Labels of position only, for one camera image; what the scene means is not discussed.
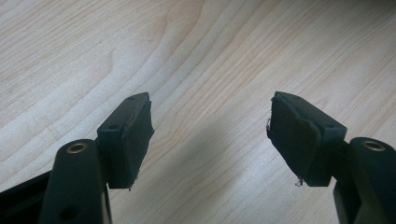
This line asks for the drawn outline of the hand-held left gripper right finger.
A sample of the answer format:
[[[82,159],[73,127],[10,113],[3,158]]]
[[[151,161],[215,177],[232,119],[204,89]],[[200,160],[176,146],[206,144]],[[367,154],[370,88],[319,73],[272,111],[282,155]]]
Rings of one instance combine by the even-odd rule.
[[[304,98],[277,91],[267,136],[289,168],[309,187],[327,187],[332,153],[342,147],[347,128]]]

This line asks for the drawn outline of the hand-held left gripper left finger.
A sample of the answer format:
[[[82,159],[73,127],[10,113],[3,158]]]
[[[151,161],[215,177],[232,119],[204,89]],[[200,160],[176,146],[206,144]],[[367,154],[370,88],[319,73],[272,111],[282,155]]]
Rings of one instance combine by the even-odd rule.
[[[129,96],[97,129],[111,189],[129,189],[137,179],[154,134],[150,109],[147,92]]]

